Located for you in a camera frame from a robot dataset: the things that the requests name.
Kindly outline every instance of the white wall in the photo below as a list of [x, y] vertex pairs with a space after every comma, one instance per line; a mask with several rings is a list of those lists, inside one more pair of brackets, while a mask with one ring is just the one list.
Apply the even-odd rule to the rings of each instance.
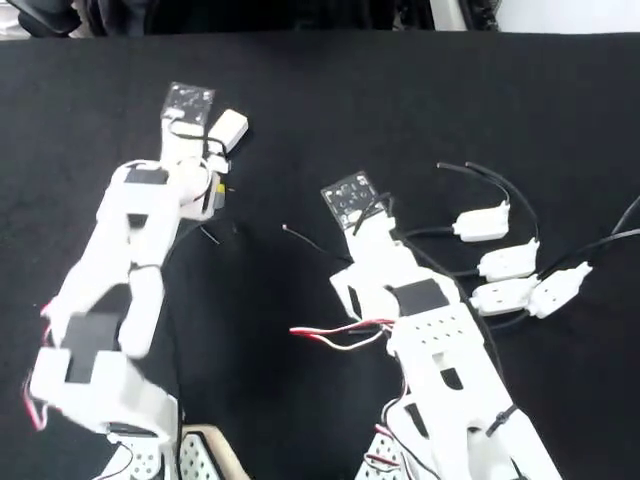
[[505, 32], [640, 32], [640, 0], [502, 0]]

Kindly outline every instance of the black table surface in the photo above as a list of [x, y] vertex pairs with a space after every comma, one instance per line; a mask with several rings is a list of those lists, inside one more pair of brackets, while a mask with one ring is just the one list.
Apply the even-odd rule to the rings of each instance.
[[[510, 178], [541, 218], [540, 263], [611, 230], [640, 194], [640, 37], [255, 34], [0, 44], [0, 471], [87, 479], [112, 447], [20, 399], [41, 305], [81, 254], [114, 168], [157, 158], [171, 81], [245, 113], [226, 215], [240, 233], [188, 238], [168, 272], [188, 423], [220, 426], [258, 479], [349, 479], [400, 377], [382, 343], [342, 353], [288, 335], [345, 315], [345, 253], [319, 190], [366, 170], [401, 228], [446, 225], [495, 191], [435, 169], [473, 161]], [[514, 202], [502, 242], [422, 243], [452, 269], [527, 240]], [[630, 226], [640, 223], [640, 218]], [[635, 240], [609, 249], [579, 298], [497, 341], [509, 390], [567, 479], [636, 478], [640, 366]], [[141, 368], [175, 391], [163, 315]]]

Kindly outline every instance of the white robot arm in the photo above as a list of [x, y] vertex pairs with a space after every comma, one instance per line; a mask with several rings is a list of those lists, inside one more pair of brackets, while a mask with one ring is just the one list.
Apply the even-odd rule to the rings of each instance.
[[53, 345], [39, 351], [30, 393], [130, 450], [130, 465], [109, 478], [178, 478], [176, 399], [132, 359], [151, 347], [164, 299], [161, 268], [180, 221], [207, 220], [222, 205], [226, 153], [248, 128], [245, 117], [227, 110], [205, 136], [213, 95], [171, 86], [160, 161], [115, 171], [82, 257], [42, 310]]
[[394, 239], [395, 219], [363, 172], [322, 195], [353, 258], [331, 283], [358, 322], [392, 325], [387, 351], [405, 381], [383, 409], [356, 479], [559, 479], [485, 351], [466, 294], [421, 267], [401, 235]]

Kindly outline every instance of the metal base plate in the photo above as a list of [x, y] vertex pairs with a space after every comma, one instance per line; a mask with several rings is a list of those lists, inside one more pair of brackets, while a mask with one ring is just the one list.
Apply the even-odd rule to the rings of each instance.
[[223, 480], [205, 437], [199, 432], [185, 435], [180, 447], [182, 480]]

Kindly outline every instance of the white connector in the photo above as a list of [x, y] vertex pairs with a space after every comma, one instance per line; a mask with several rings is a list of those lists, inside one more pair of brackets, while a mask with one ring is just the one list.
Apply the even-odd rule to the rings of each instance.
[[529, 243], [501, 248], [483, 255], [478, 272], [488, 282], [528, 277], [536, 271], [536, 256], [540, 242], [532, 238]]
[[481, 285], [473, 291], [471, 304], [483, 317], [522, 310], [538, 283], [538, 278], [532, 275]]
[[509, 233], [509, 204], [461, 213], [452, 225], [463, 242], [497, 240]]
[[[222, 142], [227, 149], [227, 153], [229, 153], [238, 144], [242, 136], [247, 133], [247, 130], [249, 130], [247, 117], [235, 110], [227, 109], [211, 127], [208, 137]], [[209, 151], [219, 155], [222, 153], [222, 148], [217, 142], [209, 142]]]
[[552, 273], [533, 290], [527, 310], [538, 318], [551, 315], [578, 294], [591, 270], [588, 262], [582, 262], [575, 268]]

